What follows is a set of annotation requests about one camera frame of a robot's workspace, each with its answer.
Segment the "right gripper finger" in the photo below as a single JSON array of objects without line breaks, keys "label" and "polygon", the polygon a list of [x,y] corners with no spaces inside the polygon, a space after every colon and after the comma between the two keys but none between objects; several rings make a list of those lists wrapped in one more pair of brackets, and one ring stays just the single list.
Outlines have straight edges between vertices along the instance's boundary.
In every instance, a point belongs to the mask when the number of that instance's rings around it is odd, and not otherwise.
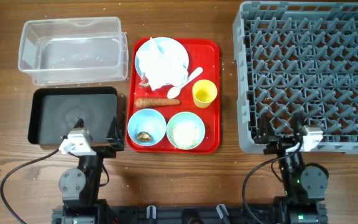
[{"label": "right gripper finger", "polygon": [[259,127],[254,142],[256,144],[268,144],[274,141],[274,130],[267,115],[264,113],[260,117]]},{"label": "right gripper finger", "polygon": [[304,120],[299,113],[294,113],[292,117],[293,136],[296,140],[300,140],[303,136],[302,128],[305,125]]}]

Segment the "brown mushroom scrap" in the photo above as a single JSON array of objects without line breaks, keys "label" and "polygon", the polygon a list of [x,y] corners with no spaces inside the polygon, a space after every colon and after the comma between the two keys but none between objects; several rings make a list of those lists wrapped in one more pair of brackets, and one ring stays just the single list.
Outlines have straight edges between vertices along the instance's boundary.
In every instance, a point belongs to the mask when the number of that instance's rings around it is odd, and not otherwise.
[{"label": "brown mushroom scrap", "polygon": [[137,134],[137,140],[139,142],[151,142],[152,136],[148,132],[141,131]]}]

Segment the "light blue bowl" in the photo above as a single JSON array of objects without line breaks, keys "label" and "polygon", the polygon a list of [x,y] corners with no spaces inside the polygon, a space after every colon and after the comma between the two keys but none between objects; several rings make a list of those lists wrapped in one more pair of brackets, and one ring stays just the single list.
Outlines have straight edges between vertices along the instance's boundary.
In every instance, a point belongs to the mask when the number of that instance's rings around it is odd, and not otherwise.
[{"label": "light blue bowl", "polygon": [[[138,146],[150,147],[159,143],[165,136],[167,122],[163,115],[157,110],[146,108],[135,112],[127,124],[129,139]],[[151,140],[142,142],[138,134],[145,132]]]}]

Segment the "orange carrot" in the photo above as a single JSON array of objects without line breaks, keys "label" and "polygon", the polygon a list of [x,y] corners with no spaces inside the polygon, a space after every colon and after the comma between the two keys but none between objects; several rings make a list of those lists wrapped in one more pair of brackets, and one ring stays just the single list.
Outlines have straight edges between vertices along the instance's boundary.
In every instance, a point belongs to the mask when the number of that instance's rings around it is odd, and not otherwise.
[{"label": "orange carrot", "polygon": [[180,100],[166,98],[138,98],[135,100],[134,104],[138,109],[145,109],[159,106],[179,105]]}]

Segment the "small red wrapper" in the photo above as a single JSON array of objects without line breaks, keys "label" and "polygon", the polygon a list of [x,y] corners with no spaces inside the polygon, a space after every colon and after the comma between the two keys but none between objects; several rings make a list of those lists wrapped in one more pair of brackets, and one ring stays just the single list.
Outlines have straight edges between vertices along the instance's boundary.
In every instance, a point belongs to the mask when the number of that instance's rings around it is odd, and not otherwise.
[{"label": "small red wrapper", "polygon": [[140,83],[138,84],[139,88],[145,88],[149,86],[149,80],[145,75],[140,77]]}]

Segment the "white rice grains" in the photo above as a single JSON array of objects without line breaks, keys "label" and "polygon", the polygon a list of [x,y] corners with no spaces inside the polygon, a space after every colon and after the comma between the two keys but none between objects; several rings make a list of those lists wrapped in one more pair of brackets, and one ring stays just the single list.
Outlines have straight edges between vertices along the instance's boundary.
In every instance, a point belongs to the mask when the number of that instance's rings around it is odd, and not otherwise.
[{"label": "white rice grains", "polygon": [[179,148],[190,149],[200,138],[200,129],[194,122],[181,122],[172,127],[170,137]]}]

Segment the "mint green bowl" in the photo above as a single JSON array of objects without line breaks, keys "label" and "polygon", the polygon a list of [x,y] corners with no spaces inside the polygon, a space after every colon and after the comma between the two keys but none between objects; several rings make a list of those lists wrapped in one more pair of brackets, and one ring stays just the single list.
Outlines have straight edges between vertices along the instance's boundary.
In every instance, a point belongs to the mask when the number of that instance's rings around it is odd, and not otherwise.
[{"label": "mint green bowl", "polygon": [[[170,137],[170,133],[171,133],[171,130],[172,130],[172,127],[177,124],[177,123],[181,123],[181,122],[194,122],[200,129],[200,138],[199,138],[199,141],[195,144],[194,147],[190,148],[190,149],[182,149],[182,148],[179,148],[177,147],[176,145],[174,145],[171,137]],[[170,143],[177,149],[181,149],[181,150],[192,150],[196,147],[198,147],[204,137],[205,137],[205,132],[206,132],[206,128],[205,128],[205,125],[204,125],[204,122],[201,120],[201,118],[194,114],[194,113],[191,113],[191,112],[188,112],[188,111],[184,111],[184,112],[180,112],[180,113],[177,113],[175,114],[174,116],[172,116],[170,118],[170,120],[168,121],[167,123],[167,132],[166,132],[166,135],[167,135],[167,138],[168,140],[170,141]]]}]

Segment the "white plastic spoon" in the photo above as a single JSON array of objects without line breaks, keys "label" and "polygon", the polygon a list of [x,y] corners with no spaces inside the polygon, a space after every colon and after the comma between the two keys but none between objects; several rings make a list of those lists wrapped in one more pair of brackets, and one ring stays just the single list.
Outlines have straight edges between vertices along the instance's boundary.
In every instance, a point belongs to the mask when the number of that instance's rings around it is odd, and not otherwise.
[{"label": "white plastic spoon", "polygon": [[176,98],[180,93],[181,93],[181,89],[183,87],[185,87],[187,84],[189,84],[191,81],[193,81],[195,78],[197,78],[199,75],[201,75],[203,72],[203,68],[202,67],[198,67],[196,68],[188,77],[188,80],[180,85],[180,86],[174,86],[171,87],[171,89],[169,89],[168,93],[167,93],[167,98],[168,99],[174,99]]}]

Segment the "yellow plastic cup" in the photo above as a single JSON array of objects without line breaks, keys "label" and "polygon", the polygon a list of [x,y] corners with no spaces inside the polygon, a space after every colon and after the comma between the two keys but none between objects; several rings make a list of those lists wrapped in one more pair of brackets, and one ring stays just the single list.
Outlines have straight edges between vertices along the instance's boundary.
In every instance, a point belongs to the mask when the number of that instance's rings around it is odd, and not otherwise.
[{"label": "yellow plastic cup", "polygon": [[199,108],[207,108],[217,97],[218,89],[211,80],[199,80],[192,88],[194,104]]}]

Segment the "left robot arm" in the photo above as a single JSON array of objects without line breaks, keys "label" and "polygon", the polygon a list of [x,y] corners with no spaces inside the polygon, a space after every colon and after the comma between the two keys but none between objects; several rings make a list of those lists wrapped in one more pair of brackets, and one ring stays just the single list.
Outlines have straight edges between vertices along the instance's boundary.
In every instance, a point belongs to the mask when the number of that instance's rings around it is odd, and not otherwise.
[{"label": "left robot arm", "polygon": [[62,154],[79,158],[78,166],[65,171],[58,186],[62,192],[63,208],[53,211],[52,223],[118,223],[105,199],[99,199],[99,188],[105,158],[115,158],[118,151],[124,150],[124,141],[117,118],[112,119],[106,135],[108,146],[92,146],[93,137],[85,122],[79,119],[73,129],[63,137],[59,146]]}]

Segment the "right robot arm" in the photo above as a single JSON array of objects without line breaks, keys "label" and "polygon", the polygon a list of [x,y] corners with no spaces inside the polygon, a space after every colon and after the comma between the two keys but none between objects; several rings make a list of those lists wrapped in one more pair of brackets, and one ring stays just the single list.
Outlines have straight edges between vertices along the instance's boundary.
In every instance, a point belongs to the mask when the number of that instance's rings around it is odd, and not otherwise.
[{"label": "right robot arm", "polygon": [[326,223],[325,199],[328,170],[317,163],[304,163],[302,152],[309,152],[323,139],[323,130],[305,124],[298,113],[292,117],[293,135],[280,137],[266,114],[260,117],[255,142],[265,144],[264,154],[275,154],[285,190],[284,197],[275,197],[267,223]]}]

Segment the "black waste tray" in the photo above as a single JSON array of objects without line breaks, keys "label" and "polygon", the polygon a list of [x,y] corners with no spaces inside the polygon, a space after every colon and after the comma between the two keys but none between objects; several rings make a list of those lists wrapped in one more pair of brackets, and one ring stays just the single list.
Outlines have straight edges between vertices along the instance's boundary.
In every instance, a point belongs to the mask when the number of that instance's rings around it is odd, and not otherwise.
[{"label": "black waste tray", "polygon": [[27,139],[31,144],[59,145],[82,119],[93,143],[104,144],[116,115],[113,87],[41,88],[33,95]]}]

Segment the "grey dishwasher rack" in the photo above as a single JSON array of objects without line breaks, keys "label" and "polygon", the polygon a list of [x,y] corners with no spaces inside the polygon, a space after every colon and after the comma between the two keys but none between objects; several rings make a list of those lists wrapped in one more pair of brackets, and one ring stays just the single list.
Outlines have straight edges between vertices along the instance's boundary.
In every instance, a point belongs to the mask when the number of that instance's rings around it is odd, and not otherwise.
[{"label": "grey dishwasher rack", "polygon": [[358,154],[358,1],[246,1],[233,25],[240,149],[266,116],[281,137],[299,114],[323,130],[317,151]]}]

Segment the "clear plastic bin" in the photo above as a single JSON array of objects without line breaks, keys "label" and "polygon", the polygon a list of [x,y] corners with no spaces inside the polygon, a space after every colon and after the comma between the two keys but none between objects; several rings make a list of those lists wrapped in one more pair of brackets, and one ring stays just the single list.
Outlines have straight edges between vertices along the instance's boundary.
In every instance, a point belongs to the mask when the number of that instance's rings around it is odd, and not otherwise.
[{"label": "clear plastic bin", "polygon": [[128,45],[118,17],[27,21],[18,69],[37,86],[118,82],[127,78]]}]

